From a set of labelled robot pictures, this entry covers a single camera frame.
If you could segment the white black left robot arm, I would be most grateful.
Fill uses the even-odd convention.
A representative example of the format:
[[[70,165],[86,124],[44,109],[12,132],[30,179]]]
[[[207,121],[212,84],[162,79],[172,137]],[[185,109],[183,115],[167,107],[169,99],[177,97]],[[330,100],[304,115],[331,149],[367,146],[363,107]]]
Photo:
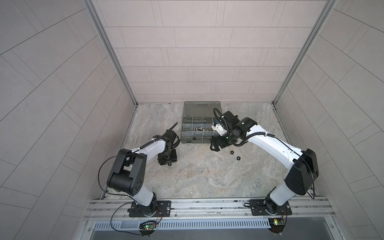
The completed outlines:
[[[171,166],[177,161],[176,147],[181,140],[173,131],[176,125],[134,150],[120,150],[114,157],[107,187],[133,199],[136,203],[134,210],[138,214],[151,217],[158,210],[156,194],[144,186],[146,165],[154,157],[157,157],[161,166]]]

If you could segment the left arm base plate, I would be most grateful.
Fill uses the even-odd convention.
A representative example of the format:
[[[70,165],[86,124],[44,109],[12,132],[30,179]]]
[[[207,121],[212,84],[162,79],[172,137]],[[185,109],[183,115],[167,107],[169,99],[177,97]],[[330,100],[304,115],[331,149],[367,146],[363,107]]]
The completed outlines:
[[[171,201],[157,201],[149,206],[143,206],[133,202],[128,209],[129,217],[169,217],[171,211]]]

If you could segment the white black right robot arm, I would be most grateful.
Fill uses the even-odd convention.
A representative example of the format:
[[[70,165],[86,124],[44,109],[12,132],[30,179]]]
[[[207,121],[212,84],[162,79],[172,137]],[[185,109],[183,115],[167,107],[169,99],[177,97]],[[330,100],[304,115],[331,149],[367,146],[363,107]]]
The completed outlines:
[[[319,176],[316,153],[310,149],[301,150],[289,145],[262,128],[250,118],[239,120],[230,111],[221,113],[214,108],[212,129],[219,135],[211,139],[210,149],[218,152],[228,146],[242,147],[252,143],[275,157],[286,169],[284,181],[266,196],[263,207],[270,215],[277,215],[281,208],[295,196],[304,196],[315,188]]]

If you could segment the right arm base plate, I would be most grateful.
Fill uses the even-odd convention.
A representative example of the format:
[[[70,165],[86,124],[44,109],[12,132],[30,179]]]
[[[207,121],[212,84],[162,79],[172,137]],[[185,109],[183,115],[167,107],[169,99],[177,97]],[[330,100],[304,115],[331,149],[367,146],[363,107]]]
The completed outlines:
[[[290,216],[293,214],[288,201],[282,206],[271,201],[271,204],[267,206],[264,199],[251,199],[244,206],[251,209],[253,216],[281,216],[282,214]]]

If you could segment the grey compartment organizer box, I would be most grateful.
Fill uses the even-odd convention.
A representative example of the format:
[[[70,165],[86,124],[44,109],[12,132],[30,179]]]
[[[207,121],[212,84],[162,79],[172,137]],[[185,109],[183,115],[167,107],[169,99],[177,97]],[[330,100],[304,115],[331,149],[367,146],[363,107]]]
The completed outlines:
[[[220,111],[220,102],[184,102],[182,135],[183,144],[209,144],[213,136],[219,134],[212,129],[212,124],[216,120],[213,108]],[[194,132],[193,128],[203,128],[202,132]]]

